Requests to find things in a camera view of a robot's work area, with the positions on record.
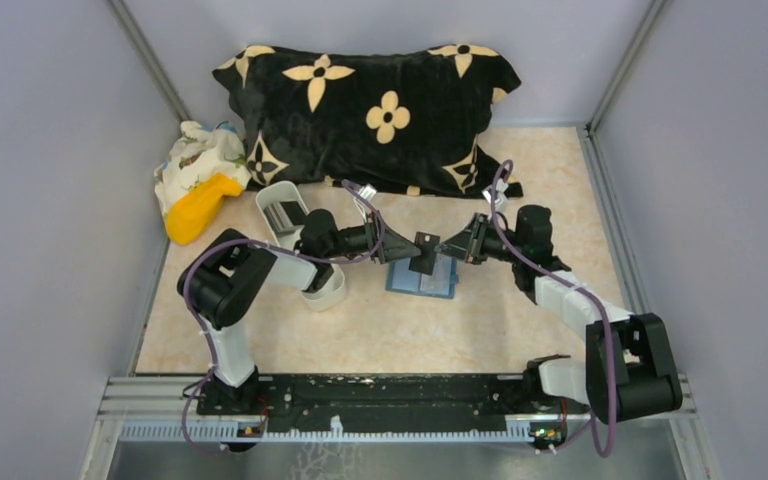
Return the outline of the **black cards in tray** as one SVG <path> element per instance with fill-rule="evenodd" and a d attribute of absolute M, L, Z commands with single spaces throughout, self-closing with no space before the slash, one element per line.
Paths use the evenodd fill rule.
<path fill-rule="evenodd" d="M 264 209 L 266 221 L 276 235 L 287 235 L 304 227 L 307 210 L 295 200 L 268 204 Z"/>

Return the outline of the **floral patterned cloth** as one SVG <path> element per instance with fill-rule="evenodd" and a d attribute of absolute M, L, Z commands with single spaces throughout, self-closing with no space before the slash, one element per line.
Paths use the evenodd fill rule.
<path fill-rule="evenodd" d="M 235 127 L 229 122 L 212 129 L 196 121 L 182 122 L 179 138 L 153 173 L 154 193 L 162 216 L 166 217 L 175 203 L 215 174 L 225 175 L 243 189 L 252 178 Z"/>

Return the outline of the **blue leather card holder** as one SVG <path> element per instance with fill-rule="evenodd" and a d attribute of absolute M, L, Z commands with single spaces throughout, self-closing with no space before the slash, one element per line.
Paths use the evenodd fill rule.
<path fill-rule="evenodd" d="M 401 294 L 453 299 L 459 282 L 456 262 L 449 257 L 435 260 L 431 275 L 415 272 L 409 268 L 408 259 L 390 265 L 386 290 Z"/>

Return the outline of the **black pillow with cream flowers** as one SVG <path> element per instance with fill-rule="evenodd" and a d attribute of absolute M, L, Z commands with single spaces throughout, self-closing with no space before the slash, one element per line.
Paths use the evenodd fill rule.
<path fill-rule="evenodd" d="M 250 45 L 212 75 L 243 122 L 258 188 L 348 180 L 464 199 L 490 184 L 498 162 L 479 138 L 522 83 L 500 53 L 463 43 L 392 55 Z"/>

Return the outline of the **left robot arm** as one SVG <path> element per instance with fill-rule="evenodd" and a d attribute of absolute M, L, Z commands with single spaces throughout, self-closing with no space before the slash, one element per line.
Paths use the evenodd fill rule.
<path fill-rule="evenodd" d="M 327 267 L 364 259 L 386 264 L 420 255 L 420 247 L 390 230 L 376 211 L 363 224 L 340 229 L 330 211 L 316 209 L 304 218 L 291 250 L 235 229 L 223 231 L 182 272 L 176 289 L 207 335 L 210 374 L 239 388 L 257 373 L 243 317 L 263 286 L 305 291 L 325 283 Z"/>

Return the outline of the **yellow plastic object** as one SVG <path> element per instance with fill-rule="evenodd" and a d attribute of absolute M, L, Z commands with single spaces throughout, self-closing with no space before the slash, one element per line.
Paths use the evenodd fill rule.
<path fill-rule="evenodd" d="M 169 239 L 178 245 L 194 242 L 214 221 L 226 197 L 238 197 L 244 186 L 234 179 L 216 173 L 177 200 L 165 216 Z"/>

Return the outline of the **black credit card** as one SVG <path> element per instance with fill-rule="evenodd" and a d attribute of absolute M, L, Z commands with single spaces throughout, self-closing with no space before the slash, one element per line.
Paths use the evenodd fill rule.
<path fill-rule="evenodd" d="M 437 258 L 437 246 L 440 243 L 440 237 L 427 232 L 417 232 L 414 239 L 414 244 L 420 251 L 418 256 L 412 257 L 409 261 L 408 268 L 410 271 L 431 276 L 434 273 L 436 258 Z"/>

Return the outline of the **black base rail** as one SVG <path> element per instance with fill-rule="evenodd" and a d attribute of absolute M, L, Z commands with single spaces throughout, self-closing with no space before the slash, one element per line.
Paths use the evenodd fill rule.
<path fill-rule="evenodd" d="M 521 374 L 258 374 L 233 389 L 216 379 L 195 395 L 203 416 L 251 415 L 269 433 L 499 432 L 511 415 L 587 414 L 538 392 Z"/>

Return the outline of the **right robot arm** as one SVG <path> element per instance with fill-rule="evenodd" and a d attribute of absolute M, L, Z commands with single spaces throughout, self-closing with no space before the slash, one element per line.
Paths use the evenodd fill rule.
<path fill-rule="evenodd" d="M 604 424 L 678 410 L 681 381 L 664 321 L 601 299 L 554 252 L 552 212 L 526 205 L 514 229 L 497 229 L 476 213 L 435 250 L 466 264 L 507 262 L 519 291 L 556 314 L 585 345 L 576 361 L 555 355 L 532 361 L 527 372 L 539 391 L 585 405 Z"/>

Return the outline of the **white oblong plastic tray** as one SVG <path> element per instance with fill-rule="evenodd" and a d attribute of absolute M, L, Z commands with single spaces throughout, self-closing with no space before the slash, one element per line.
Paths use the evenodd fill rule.
<path fill-rule="evenodd" d="M 317 263 L 294 256 L 295 244 L 309 210 L 296 185 L 280 181 L 261 190 L 255 203 L 275 245 L 290 254 L 270 249 L 277 260 L 266 283 L 290 287 L 300 293 L 309 309 L 322 312 L 347 297 L 346 279 L 342 269 L 328 263 Z"/>

